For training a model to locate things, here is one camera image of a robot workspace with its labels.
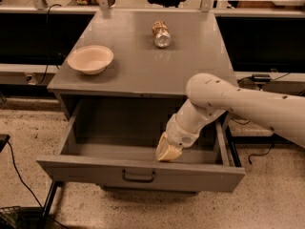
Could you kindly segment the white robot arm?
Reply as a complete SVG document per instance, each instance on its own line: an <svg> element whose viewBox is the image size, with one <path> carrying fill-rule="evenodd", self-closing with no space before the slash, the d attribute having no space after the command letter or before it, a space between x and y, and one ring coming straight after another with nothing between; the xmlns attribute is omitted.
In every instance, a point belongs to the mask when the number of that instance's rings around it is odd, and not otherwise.
<svg viewBox="0 0 305 229"><path fill-rule="evenodd" d="M186 85L187 100L172 115L156 149L158 161L175 160L223 113L246 118L305 147L305 98L236 87L213 74L199 73Z"/></svg>

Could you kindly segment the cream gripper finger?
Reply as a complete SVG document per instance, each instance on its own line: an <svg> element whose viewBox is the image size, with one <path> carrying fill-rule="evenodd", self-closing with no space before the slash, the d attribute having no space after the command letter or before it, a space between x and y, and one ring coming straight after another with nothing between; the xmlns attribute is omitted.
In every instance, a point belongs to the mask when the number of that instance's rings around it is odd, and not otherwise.
<svg viewBox="0 0 305 229"><path fill-rule="evenodd" d="M159 139L155 158L157 161L171 161L182 155L182 148L173 146L169 143L166 133L163 133Z"/></svg>

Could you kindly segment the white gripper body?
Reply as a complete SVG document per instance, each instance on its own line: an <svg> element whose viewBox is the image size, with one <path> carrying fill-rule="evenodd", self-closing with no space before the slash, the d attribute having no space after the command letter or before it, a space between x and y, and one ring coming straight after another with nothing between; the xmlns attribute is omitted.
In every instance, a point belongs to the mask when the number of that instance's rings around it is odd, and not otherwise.
<svg viewBox="0 0 305 229"><path fill-rule="evenodd" d="M173 114L166 125L165 131L168 143L176 148L189 148L199 137L199 132L192 133L184 129Z"/></svg>

